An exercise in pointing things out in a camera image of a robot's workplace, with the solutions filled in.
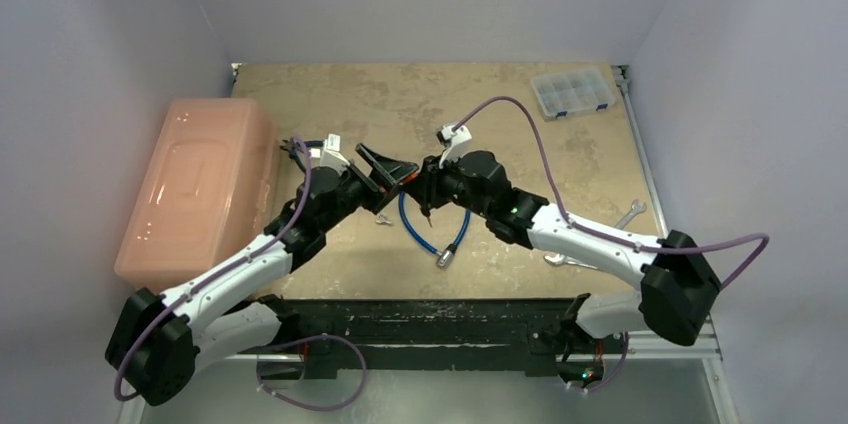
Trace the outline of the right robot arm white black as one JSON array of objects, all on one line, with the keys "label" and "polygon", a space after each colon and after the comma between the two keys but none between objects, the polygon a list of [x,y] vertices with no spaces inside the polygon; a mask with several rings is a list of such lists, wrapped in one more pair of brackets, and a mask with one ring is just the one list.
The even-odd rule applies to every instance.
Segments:
[{"label": "right robot arm white black", "polygon": [[438,161],[426,158],[401,186],[423,214],[455,204],[482,217],[507,244],[563,254],[632,287],[632,293],[592,295],[565,319],[561,336],[569,348],[584,351],[601,337],[646,329],[680,346],[695,343],[721,284],[689,235],[633,234],[564,215],[546,198],[513,186],[489,151]]}]

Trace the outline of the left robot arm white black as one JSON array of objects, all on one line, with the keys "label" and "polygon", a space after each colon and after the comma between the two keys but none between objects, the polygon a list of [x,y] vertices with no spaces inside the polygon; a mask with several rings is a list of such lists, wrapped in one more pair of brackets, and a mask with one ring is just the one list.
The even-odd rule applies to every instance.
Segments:
[{"label": "left robot arm white black", "polygon": [[195,373],[234,354],[330,340],[326,331],[303,331],[300,314],[279,297],[241,303],[315,257],[327,233],[355,211],[379,213],[420,169],[362,144],[356,152],[369,172],[346,159],[307,168],[294,199],[243,249],[183,284],[159,293],[143,287],[126,300],[105,353],[118,400],[161,405]]}]

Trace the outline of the orange black padlock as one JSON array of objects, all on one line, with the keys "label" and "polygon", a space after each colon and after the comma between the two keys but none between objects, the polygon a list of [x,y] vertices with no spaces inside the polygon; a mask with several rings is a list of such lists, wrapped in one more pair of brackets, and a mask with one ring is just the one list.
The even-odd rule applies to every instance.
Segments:
[{"label": "orange black padlock", "polygon": [[418,172],[418,171],[412,172],[410,175],[406,176],[404,179],[402,179],[402,180],[400,181],[400,183],[399,183],[399,187],[400,187],[400,188],[405,188],[405,187],[406,187],[406,186],[408,186],[408,185],[409,185],[412,181],[414,181],[414,180],[418,177],[418,175],[419,175],[419,172]]}]

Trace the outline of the black-headed key bunch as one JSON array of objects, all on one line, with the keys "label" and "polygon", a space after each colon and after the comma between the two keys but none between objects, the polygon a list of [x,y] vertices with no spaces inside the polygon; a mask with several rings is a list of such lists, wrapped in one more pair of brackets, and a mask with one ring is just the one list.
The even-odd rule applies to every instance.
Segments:
[{"label": "black-headed key bunch", "polygon": [[432,224],[432,218],[431,218],[431,208],[429,206],[422,205],[420,207],[420,212],[421,212],[422,216],[426,219],[428,226],[430,228],[432,228],[433,224]]}]

